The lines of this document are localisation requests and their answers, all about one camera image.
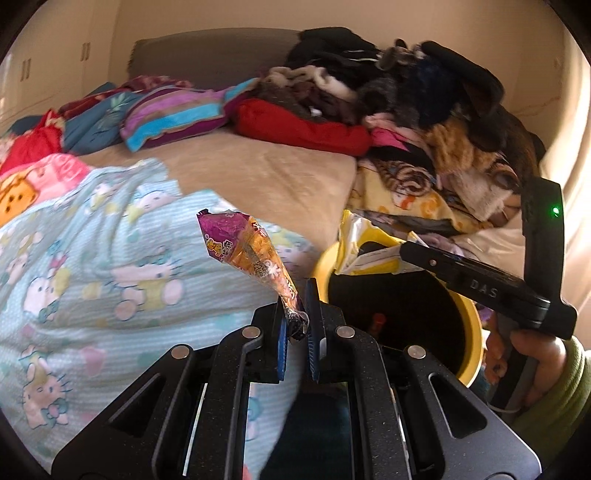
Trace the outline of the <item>green sleeve forearm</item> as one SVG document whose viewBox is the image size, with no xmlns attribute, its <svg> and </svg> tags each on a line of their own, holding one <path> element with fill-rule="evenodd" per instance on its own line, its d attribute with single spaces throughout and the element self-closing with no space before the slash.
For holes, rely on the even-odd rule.
<svg viewBox="0 0 591 480">
<path fill-rule="evenodd" d="M 564 344 L 566 363 L 557 383 L 512 426 L 543 467 L 556 459 L 590 410 L 590 351 L 576 337 Z"/>
</svg>

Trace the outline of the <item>right hand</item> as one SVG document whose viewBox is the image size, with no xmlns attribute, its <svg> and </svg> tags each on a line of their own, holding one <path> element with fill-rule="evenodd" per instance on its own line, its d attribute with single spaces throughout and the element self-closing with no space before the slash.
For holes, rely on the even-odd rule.
<svg viewBox="0 0 591 480">
<path fill-rule="evenodd" d="M 485 377 L 496 385 L 505 376 L 508 367 L 504 358 L 506 342 L 499 331 L 495 313 L 488 321 L 488 331 Z M 510 339 L 515 351 L 537 362 L 532 385 L 523 400 L 525 407 L 531 407 L 560 379 L 566 364 L 566 347 L 561 339 L 532 330 L 513 330 Z"/>
</svg>

